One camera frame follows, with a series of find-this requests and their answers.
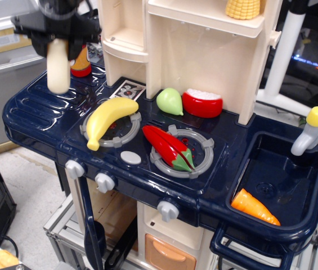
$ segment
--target toy green pear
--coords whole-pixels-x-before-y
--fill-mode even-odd
[[[174,88],[164,89],[156,98],[159,109],[168,114],[183,115],[181,95]]]

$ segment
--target white knob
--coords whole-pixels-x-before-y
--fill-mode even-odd
[[[165,222],[169,222],[171,219],[176,219],[179,216],[177,207],[168,201],[159,202],[158,210],[162,215],[162,220]]]
[[[98,173],[95,176],[95,182],[97,183],[97,189],[102,193],[107,193],[115,187],[114,180],[105,173]]]
[[[69,160],[68,162],[66,162],[65,168],[72,179],[79,178],[85,173],[84,168],[74,160]]]

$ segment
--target cream cabinet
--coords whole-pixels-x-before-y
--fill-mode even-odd
[[[99,0],[108,85],[120,77],[146,83],[147,98],[173,87],[221,95],[223,108],[252,116],[268,49],[275,46],[281,0],[237,20],[227,0]]]

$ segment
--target orange carrot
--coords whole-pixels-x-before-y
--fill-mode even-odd
[[[231,202],[235,209],[259,218],[263,221],[280,226],[280,222],[270,211],[245,189],[240,190]]]

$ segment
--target cabinet drawer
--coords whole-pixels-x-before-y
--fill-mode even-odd
[[[160,270],[194,270],[196,265],[190,254],[149,234],[145,235],[145,259]]]

